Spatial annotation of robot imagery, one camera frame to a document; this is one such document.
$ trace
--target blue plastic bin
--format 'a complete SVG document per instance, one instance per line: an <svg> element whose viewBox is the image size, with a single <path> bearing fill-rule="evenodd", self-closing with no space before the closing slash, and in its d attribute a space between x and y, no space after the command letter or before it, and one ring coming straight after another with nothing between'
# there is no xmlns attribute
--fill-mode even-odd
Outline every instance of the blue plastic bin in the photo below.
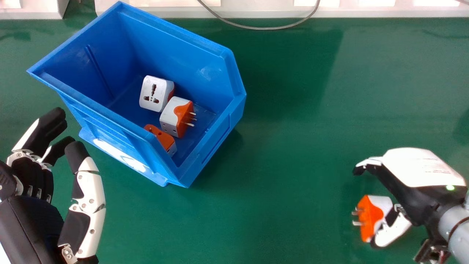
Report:
<svg viewBox="0 0 469 264"><path fill-rule="evenodd" d="M30 69L57 91L80 137L155 183L189 187L241 119L246 91L233 52L118 2ZM172 80L197 121L171 158L143 129L160 113L139 107L143 78Z"/></svg>

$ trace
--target power plug adapter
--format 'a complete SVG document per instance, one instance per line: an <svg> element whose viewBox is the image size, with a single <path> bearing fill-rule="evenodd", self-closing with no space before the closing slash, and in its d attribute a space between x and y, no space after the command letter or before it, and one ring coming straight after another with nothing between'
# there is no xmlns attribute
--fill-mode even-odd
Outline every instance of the power plug adapter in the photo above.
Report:
<svg viewBox="0 0 469 264"><path fill-rule="evenodd" d="M174 94L174 82L147 75L142 83L140 107L161 112Z"/></svg>
<svg viewBox="0 0 469 264"><path fill-rule="evenodd" d="M177 138L184 137L187 127L194 127L194 103L187 99L173 96L159 117L161 129Z"/></svg>
<svg viewBox="0 0 469 264"><path fill-rule="evenodd" d="M158 127L152 124L147 124L145 126L145 130L150 131L157 137L158 141L161 143L163 148L166 150L166 152L168 152L171 157L176 153L176 142L174 141L174 138L171 135L161 131Z"/></svg>

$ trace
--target orange plastic part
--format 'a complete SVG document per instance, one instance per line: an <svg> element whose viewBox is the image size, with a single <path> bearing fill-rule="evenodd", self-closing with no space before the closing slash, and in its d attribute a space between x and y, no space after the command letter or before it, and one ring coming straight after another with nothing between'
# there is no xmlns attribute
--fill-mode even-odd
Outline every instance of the orange plastic part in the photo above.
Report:
<svg viewBox="0 0 469 264"><path fill-rule="evenodd" d="M362 241L370 242L375 235L375 224L383 219L384 213L371 203L368 195L363 196L356 208L358 209L358 220L362 223L360 226Z"/></svg>
<svg viewBox="0 0 469 264"><path fill-rule="evenodd" d="M191 122L192 115L190 112L194 112L194 103L192 101L174 108L174 114L177 116L176 130L178 131L179 138L182 138L186 133L186 123Z"/></svg>
<svg viewBox="0 0 469 264"><path fill-rule="evenodd" d="M155 127L152 124L146 125L145 130L153 133L166 151L168 151L174 144L174 138L170 134L161 131L158 127Z"/></svg>

